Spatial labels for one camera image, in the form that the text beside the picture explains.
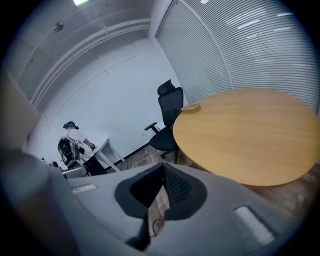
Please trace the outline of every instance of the black office chair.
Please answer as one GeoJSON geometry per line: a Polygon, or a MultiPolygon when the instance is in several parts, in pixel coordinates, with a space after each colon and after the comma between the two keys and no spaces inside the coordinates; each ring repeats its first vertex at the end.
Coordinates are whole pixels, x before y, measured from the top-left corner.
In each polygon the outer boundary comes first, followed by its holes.
{"type": "Polygon", "coordinates": [[[171,83],[171,79],[160,85],[157,93],[159,95],[158,102],[162,111],[163,123],[166,126],[161,131],[155,128],[154,122],[146,127],[147,131],[150,128],[155,132],[149,143],[157,150],[165,151],[160,156],[162,159],[165,155],[174,151],[174,163],[177,163],[179,147],[174,139],[173,126],[174,122],[182,112],[184,106],[184,92],[181,87],[175,88],[171,83]]]}

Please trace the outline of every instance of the ceiling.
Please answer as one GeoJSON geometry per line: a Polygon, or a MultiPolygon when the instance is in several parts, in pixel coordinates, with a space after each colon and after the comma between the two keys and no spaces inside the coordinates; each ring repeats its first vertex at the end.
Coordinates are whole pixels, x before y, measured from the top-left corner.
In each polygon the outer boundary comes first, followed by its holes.
{"type": "Polygon", "coordinates": [[[150,18],[154,0],[50,0],[35,10],[7,51],[5,65],[30,100],[42,78],[71,48],[89,36],[127,21],[150,18]],[[54,31],[56,24],[63,29],[54,31]]]}

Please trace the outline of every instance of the white t-shirt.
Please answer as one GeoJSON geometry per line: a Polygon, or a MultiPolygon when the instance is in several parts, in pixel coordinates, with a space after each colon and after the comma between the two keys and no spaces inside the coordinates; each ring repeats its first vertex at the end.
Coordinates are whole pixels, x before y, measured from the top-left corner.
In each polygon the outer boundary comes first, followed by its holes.
{"type": "Polygon", "coordinates": [[[83,136],[81,134],[81,132],[79,132],[77,129],[66,129],[63,132],[62,136],[63,137],[69,137],[69,138],[73,139],[74,142],[76,143],[77,147],[84,148],[84,154],[81,154],[79,152],[79,155],[83,160],[88,161],[91,157],[94,156],[94,153],[89,149],[88,145],[83,143],[85,141],[86,137],[83,136]]]}

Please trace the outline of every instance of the window blinds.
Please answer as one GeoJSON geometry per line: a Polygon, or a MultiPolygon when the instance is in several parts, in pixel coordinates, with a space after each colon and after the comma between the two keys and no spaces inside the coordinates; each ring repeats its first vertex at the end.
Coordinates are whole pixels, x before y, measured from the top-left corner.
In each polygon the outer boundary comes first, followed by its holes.
{"type": "Polygon", "coordinates": [[[157,39],[189,103],[232,89],[222,55],[210,33],[182,2],[172,5],[157,39]]]}
{"type": "Polygon", "coordinates": [[[317,109],[317,54],[280,1],[179,0],[171,5],[157,39],[190,102],[232,86],[261,87],[289,93],[317,109]]]}

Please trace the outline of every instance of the round wooden table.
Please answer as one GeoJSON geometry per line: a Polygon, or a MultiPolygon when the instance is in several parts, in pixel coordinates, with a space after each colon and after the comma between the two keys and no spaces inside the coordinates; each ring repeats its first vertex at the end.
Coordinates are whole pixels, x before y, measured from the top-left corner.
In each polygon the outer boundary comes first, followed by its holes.
{"type": "Polygon", "coordinates": [[[179,148],[196,164],[251,186],[292,182],[320,156],[320,121],[296,97],[266,88],[236,89],[199,101],[173,126],[179,148]]]}

